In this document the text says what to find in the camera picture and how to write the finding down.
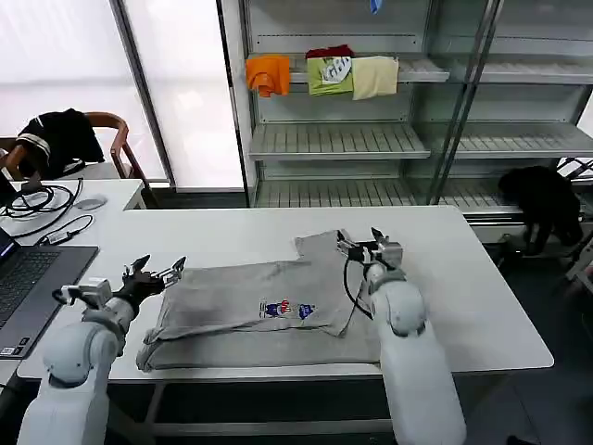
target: red cloth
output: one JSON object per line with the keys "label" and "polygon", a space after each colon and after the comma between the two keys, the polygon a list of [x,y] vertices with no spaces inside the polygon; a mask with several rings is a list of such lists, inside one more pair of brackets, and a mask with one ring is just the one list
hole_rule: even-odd
{"label": "red cloth", "polygon": [[347,44],[330,46],[329,48],[311,49],[307,51],[305,58],[323,57],[354,57],[354,53]]}

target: computer mouse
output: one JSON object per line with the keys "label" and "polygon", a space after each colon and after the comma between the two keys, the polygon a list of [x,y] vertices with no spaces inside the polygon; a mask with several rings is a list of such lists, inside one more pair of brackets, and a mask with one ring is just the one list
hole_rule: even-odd
{"label": "computer mouse", "polygon": [[74,207],[80,210],[95,210],[103,207],[107,203],[107,197],[103,195],[95,195],[88,197],[74,204]]}

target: white table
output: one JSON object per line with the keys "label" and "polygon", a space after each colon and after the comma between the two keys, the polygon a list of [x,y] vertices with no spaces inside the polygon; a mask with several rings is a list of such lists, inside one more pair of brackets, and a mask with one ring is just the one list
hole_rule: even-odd
{"label": "white table", "polygon": [[[15,188],[20,189],[23,183],[13,183]],[[76,190],[77,181],[46,181],[44,184],[59,184],[66,186],[72,192]],[[85,211],[78,209],[71,209],[56,225],[47,230],[19,239],[22,245],[31,245],[37,241],[44,233],[59,227],[59,225],[66,223],[69,220],[83,214],[92,214],[95,216],[95,222],[87,230],[75,236],[71,241],[65,245],[69,246],[101,246],[103,239],[106,238],[104,230],[111,231],[114,227],[113,223],[107,224],[114,218],[121,215],[124,210],[134,209],[142,205],[142,181],[137,179],[126,180],[105,180],[105,181],[84,181],[82,185],[82,192],[80,199],[86,199],[96,195],[103,195],[107,198],[107,203],[96,210]],[[7,217],[0,217],[0,227],[12,235],[29,232],[37,227],[50,222],[56,214],[44,214],[27,221],[15,221]],[[7,384],[12,375],[19,367],[19,360],[0,360],[0,383]]]}
{"label": "white table", "polygon": [[[554,361],[473,230],[453,207],[392,207],[262,210],[129,210],[101,231],[100,253],[86,277],[120,283],[121,267],[146,253],[151,270],[187,256],[186,267],[215,267],[297,257],[292,239],[346,228],[354,239],[377,227],[404,248],[403,269],[428,303],[438,339],[454,373],[509,372],[545,368]],[[378,376],[372,364],[326,364],[277,368],[179,369],[143,373],[135,364],[145,331],[154,327],[162,296],[143,303],[132,322],[122,357],[113,364],[116,382],[199,379],[339,378]],[[41,378],[42,351],[55,332],[81,319],[82,305],[63,308],[20,377]]]}

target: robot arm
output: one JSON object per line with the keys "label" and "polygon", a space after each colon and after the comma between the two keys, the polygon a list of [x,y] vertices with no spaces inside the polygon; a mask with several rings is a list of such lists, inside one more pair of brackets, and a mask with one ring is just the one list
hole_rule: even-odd
{"label": "robot arm", "polygon": [[107,280],[64,286],[54,297],[65,304],[86,303],[80,323],[59,331],[44,352],[47,376],[29,405],[18,445],[59,443],[102,445],[107,427],[107,380],[111,364],[123,353],[130,322],[140,303],[181,278],[185,258],[161,273],[142,272],[150,257],[126,268],[123,287],[113,294]]}
{"label": "robot arm", "polygon": [[372,229],[375,241],[338,239],[348,258],[367,265],[371,315],[381,343],[381,371],[397,443],[461,445],[466,428],[447,358],[423,297],[400,269],[403,249]]}

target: black cloth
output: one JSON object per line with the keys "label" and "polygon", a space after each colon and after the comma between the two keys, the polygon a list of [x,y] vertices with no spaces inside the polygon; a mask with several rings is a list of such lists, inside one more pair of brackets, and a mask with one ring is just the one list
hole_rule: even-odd
{"label": "black cloth", "polygon": [[85,162],[105,161],[91,122],[73,108],[30,121],[17,137],[18,145],[27,150],[19,165],[27,177],[39,172],[42,179],[57,179],[81,170]]}
{"label": "black cloth", "polygon": [[[524,212],[527,253],[540,253],[553,232],[565,246],[573,246],[583,237],[579,222],[581,205],[570,181],[555,170],[535,166],[505,174],[498,187],[506,200]],[[534,225],[536,241],[531,245]]]}

